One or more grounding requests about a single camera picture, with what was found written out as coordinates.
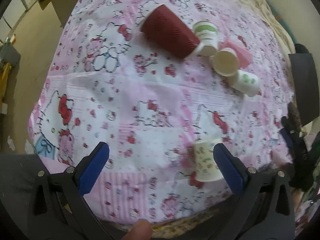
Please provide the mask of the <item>left hand thumb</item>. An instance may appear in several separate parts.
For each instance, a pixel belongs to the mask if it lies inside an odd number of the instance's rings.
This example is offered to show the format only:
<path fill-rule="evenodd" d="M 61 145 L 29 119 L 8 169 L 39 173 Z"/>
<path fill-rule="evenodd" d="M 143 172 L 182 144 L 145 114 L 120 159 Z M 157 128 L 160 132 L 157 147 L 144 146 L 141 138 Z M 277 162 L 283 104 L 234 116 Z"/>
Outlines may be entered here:
<path fill-rule="evenodd" d="M 138 220 L 131 230 L 122 238 L 122 240 L 150 240 L 152 236 L 152 227 L 148 220 Z"/>

